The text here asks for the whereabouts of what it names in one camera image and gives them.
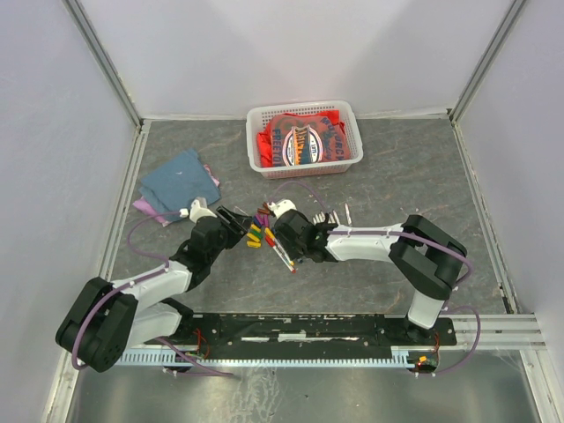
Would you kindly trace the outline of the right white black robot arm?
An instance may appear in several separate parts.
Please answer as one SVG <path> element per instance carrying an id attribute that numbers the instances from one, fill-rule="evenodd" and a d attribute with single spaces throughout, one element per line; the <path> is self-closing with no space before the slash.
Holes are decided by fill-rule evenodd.
<path id="1" fill-rule="evenodd" d="M 420 215 L 382 227 L 341 225 L 328 213 L 310 220 L 294 208 L 273 215 L 274 235 L 292 260 L 394 264 L 414 288 L 403 332 L 416 345 L 434 335 L 450 295 L 473 273 L 467 249 Z"/>

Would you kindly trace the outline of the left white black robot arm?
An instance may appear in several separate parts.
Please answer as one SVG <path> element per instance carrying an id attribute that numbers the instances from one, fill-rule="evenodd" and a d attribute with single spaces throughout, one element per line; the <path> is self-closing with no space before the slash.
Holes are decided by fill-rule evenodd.
<path id="1" fill-rule="evenodd" d="M 212 211 L 202 198 L 174 211 L 194 226 L 189 238 L 162 264 L 132 278 L 86 282 L 56 332 L 56 343 L 70 353 L 77 370 L 109 370 L 126 349 L 157 338 L 190 341 L 195 324 L 174 296 L 199 286 L 219 255 L 249 231 L 253 217 L 220 206 Z"/>

